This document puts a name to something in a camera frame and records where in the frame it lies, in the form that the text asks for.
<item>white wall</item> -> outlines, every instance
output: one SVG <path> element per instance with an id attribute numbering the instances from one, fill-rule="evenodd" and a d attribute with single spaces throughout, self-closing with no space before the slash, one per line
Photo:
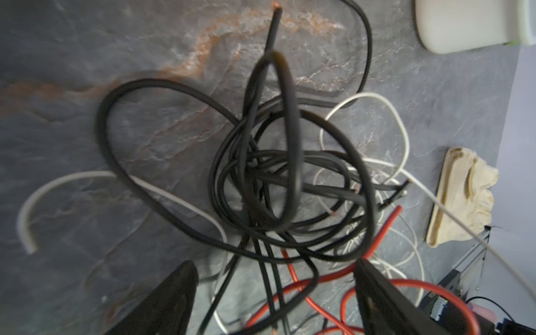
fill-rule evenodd
<path id="1" fill-rule="evenodd" d="M 490 244 L 536 287 L 536 47 L 521 48 L 492 188 Z M 518 323 L 536 328 L 536 302 L 492 256 L 484 262 L 478 295 L 502 305 Z M 505 314 L 483 300 L 473 301 Z"/>

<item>gray floor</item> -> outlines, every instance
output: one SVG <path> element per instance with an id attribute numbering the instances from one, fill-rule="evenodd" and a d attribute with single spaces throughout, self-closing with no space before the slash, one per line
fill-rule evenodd
<path id="1" fill-rule="evenodd" d="M 374 32 L 366 90 L 384 94 L 399 109 L 412 142 L 407 169 L 435 188 L 445 151 L 457 145 L 494 165 L 518 49 L 434 55 L 418 41 L 410 0 L 362 3 Z M 356 15 L 337 0 L 281 4 L 276 49 L 285 53 L 301 94 L 334 101 L 349 96 L 366 54 Z M 19 207 L 51 179 L 106 168 L 92 135 L 93 117 L 100 99 L 122 81 L 186 80 L 238 115 L 245 82 L 262 54 L 271 4 L 11 0 L 0 6 L 0 327 L 3 334 L 99 334 L 181 261 L 193 259 L 204 276 L 217 270 L 221 252 L 192 242 L 110 180 L 75 182 L 43 199 L 32 220 L 40 246 L 32 256 L 16 236 Z M 276 93 L 271 76 L 266 96 Z M 379 103 L 362 100 L 332 120 L 367 155 L 401 158 L 401 136 Z M 223 117 L 185 96 L 146 90 L 121 103 L 111 128 L 130 172 L 210 210 L 206 176 L 230 129 Z M 280 145 L 280 134 L 274 128 L 269 144 Z M 317 130 L 304 124 L 303 134 L 305 146 L 317 148 Z M 423 237 L 431 202 L 412 189 L 401 204 Z M 318 210 L 312 198 L 304 199 L 303 215 Z M 218 236 L 201 218 L 175 211 Z M 421 242 L 427 280 L 440 280 L 471 245 L 430 249 Z M 397 261 L 409 247 L 390 237 L 380 252 Z M 239 271 L 220 308 L 229 322 L 244 320 L 264 299 L 256 263 L 245 259 Z M 413 263 L 404 271 L 418 273 Z M 348 285 L 321 286 L 313 297 L 337 314 Z M 207 306 L 206 287 L 200 287 L 190 333 Z M 299 306 L 291 322 L 297 326 L 310 314 Z M 354 311 L 349 318 L 360 323 Z M 298 333 L 320 324 L 315 318 Z M 212 323 L 207 334 L 218 332 Z"/>

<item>white plastic object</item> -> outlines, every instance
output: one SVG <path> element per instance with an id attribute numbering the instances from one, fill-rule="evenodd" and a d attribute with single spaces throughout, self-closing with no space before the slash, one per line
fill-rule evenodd
<path id="1" fill-rule="evenodd" d="M 415 0 L 419 37 L 436 54 L 536 44 L 535 0 Z"/>

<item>red cable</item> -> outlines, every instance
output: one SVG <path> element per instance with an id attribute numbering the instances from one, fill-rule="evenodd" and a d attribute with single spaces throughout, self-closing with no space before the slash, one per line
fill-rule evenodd
<path id="1" fill-rule="evenodd" d="M 287 250 L 285 249 L 281 249 L 281 253 L 283 254 L 283 257 L 285 258 L 288 258 L 288 253 L 287 253 Z M 294 282 L 298 282 L 298 275 L 296 274 L 296 271 L 294 270 L 294 265 L 292 264 L 287 264 L 287 267 L 288 267 L 288 271 L 291 273 L 291 277 L 292 277 L 292 280 Z M 338 330 L 341 330 L 344 334 L 346 335 L 354 335 L 354 332 L 347 326 L 345 325 L 344 323 L 342 323 L 341 321 L 337 320 L 336 317 L 334 317 L 333 315 L 331 315 L 329 312 L 327 312 L 326 310 L 324 310 L 322 307 L 320 307 L 316 302 L 314 302 L 310 297 L 307 297 L 305 298 L 305 301 L 307 301 L 307 303 L 315 310 L 317 311 L 320 315 L 322 315 L 323 317 L 325 317 L 326 319 L 328 319 L 329 321 L 333 322 L 334 325 L 337 326 L 337 329 Z"/>
<path id="2" fill-rule="evenodd" d="M 355 287 L 352 287 L 348 290 L 340 301 L 340 319 L 342 322 L 346 323 L 346 303 L 350 300 L 351 297 L 355 295 Z"/>
<path id="3" fill-rule="evenodd" d="M 372 256 L 372 254 L 376 251 L 376 249 L 378 249 L 380 243 L 382 243 L 383 238 L 387 235 L 387 232 L 389 231 L 389 229 L 391 229 L 391 226 L 396 221 L 396 218 L 401 212 L 402 212 L 401 206 L 397 206 L 394 209 L 391 215 L 389 215 L 389 217 L 387 218 L 387 221 L 382 226 L 382 229 L 379 230 L 378 234 L 374 238 L 372 244 L 370 245 L 370 248 L 367 250 L 367 252 L 365 252 L 362 258 L 369 259 Z"/>
<path id="4" fill-rule="evenodd" d="M 397 218 L 398 214 L 400 214 L 401 211 L 402 211 L 402 207 L 397 206 L 395 208 L 395 210 L 391 213 L 391 215 L 387 218 L 387 221 L 385 222 L 384 226 L 386 226 L 386 225 L 389 225 L 389 227 L 392 226 L 394 220 Z M 374 239 L 374 241 L 372 243 L 372 246 L 375 246 L 374 250 L 376 250 L 378 248 L 379 243 L 381 242 L 383 237 L 385 237 L 385 233 L 383 233 L 383 236 L 380 235 L 383 230 L 384 230 L 383 228 L 380 230 L 380 232 L 378 233 L 378 235 L 376 235 L 376 237 L 375 237 L 375 239 Z M 346 276 L 347 274 L 352 273 L 354 271 L 354 269 L 355 269 L 355 264 L 352 263 L 349 266 L 345 267 L 344 269 L 341 269 L 339 271 L 328 273 L 328 274 L 325 274 L 323 276 L 320 276 L 320 279 L 319 279 L 318 283 L 321 284 L 323 282 L 339 279 L 341 277 Z M 303 287 L 307 286 L 310 282 L 311 282 L 310 278 L 309 279 L 303 279 L 303 280 L 300 280 L 300 281 L 296 281 L 296 282 L 294 282 L 294 283 L 292 283 L 290 285 L 285 286 L 283 288 L 283 294 L 287 294 L 287 293 L 292 292 L 292 291 L 294 291 L 296 289 L 303 288 Z M 278 300 L 277 294 L 273 296 L 273 300 L 274 300 L 274 302 L 276 302 Z M 250 327 L 250 326 L 254 325 L 257 321 L 259 321 L 260 318 L 262 318 L 263 315 L 268 311 L 268 309 L 269 309 L 268 303 L 265 303 L 248 320 L 248 322 L 246 324 L 246 327 Z"/>
<path id="5" fill-rule="evenodd" d="M 456 306 L 465 316 L 467 324 L 469 326 L 469 335 L 479 335 L 480 334 L 480 325 L 478 324 L 477 318 L 465 302 L 455 296 L 450 291 L 444 289 L 441 286 L 431 284 L 429 282 L 414 280 L 414 279 L 391 279 L 391 283 L 395 286 L 401 287 L 415 287 L 415 288 L 424 288 L 428 291 L 434 292 L 445 299 L 449 300 Z M 355 295 L 355 288 L 351 288 L 348 292 L 345 293 L 341 303 L 340 303 L 340 313 L 341 320 L 346 322 L 346 303 L 348 300 Z"/>

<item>black plastic piece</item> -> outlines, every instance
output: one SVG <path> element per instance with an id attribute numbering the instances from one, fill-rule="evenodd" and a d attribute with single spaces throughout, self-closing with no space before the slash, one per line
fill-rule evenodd
<path id="1" fill-rule="evenodd" d="M 366 335 L 451 335 L 417 309 L 368 260 L 356 262 L 354 278 Z"/>
<path id="2" fill-rule="evenodd" d="M 184 335 L 192 313 L 198 274 L 182 263 L 147 298 L 105 335 Z"/>
<path id="3" fill-rule="evenodd" d="M 501 331 L 500 335 L 536 335 L 536 329 L 516 323 L 512 320 L 504 319 L 497 327 Z"/>
<path id="4" fill-rule="evenodd" d="M 481 335 L 496 335 L 495 324 L 490 320 L 473 313 L 480 325 Z M 447 303 L 441 312 L 438 324 L 442 325 L 452 334 L 467 334 L 469 329 L 464 314 L 451 302 Z"/>
<path id="5" fill-rule="evenodd" d="M 458 289 L 458 286 L 460 284 L 460 277 L 461 272 L 459 272 L 458 270 L 452 270 L 443 279 L 441 279 L 438 285 L 456 294 L 456 290 Z M 419 304 L 419 308 L 427 315 L 430 315 L 430 313 L 432 313 L 434 304 L 437 301 L 437 298 L 438 295 L 434 292 L 428 293 L 422 298 L 421 303 Z"/>

